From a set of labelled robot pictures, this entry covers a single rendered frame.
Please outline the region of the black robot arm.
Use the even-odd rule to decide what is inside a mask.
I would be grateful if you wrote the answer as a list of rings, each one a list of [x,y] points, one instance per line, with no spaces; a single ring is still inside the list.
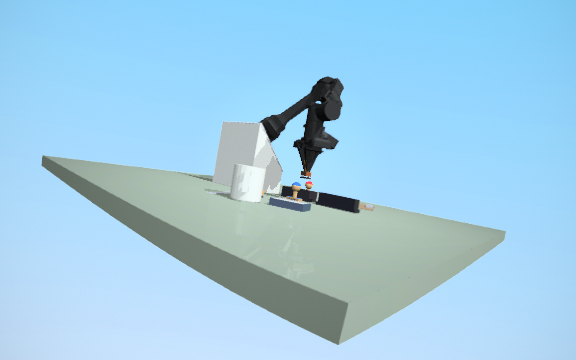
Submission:
[[[285,130],[287,123],[307,108],[306,121],[318,121],[324,124],[325,121],[337,120],[341,116],[343,103],[340,96],[343,90],[345,90],[344,85],[339,78],[325,76],[318,80],[312,86],[311,91],[297,103],[291,105],[280,114],[265,117],[258,123],[262,123],[270,142],[273,142]],[[320,101],[321,104],[316,103],[317,101]],[[329,135],[325,130],[322,131],[320,138],[331,140],[331,150],[339,143],[337,139]]]

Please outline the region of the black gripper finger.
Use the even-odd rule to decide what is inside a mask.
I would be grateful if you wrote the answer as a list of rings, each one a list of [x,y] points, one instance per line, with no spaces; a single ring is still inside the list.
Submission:
[[[313,149],[313,148],[304,148],[304,156],[305,156],[305,164],[306,164],[306,171],[310,172],[318,155],[325,151]]]
[[[300,158],[301,158],[301,162],[302,162],[302,166],[303,166],[303,170],[305,171],[305,165],[304,165],[304,160],[305,160],[305,156],[304,156],[304,149],[303,148],[297,148]]]

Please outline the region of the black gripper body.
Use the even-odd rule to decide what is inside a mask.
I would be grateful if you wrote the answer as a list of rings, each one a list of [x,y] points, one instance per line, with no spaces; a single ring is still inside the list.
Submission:
[[[330,139],[320,138],[322,131],[325,130],[323,123],[318,121],[306,121],[303,128],[305,128],[304,136],[302,136],[301,139],[295,140],[293,147],[303,149],[307,147],[318,150],[323,150],[323,148],[326,148],[327,150],[332,149],[332,142]]]

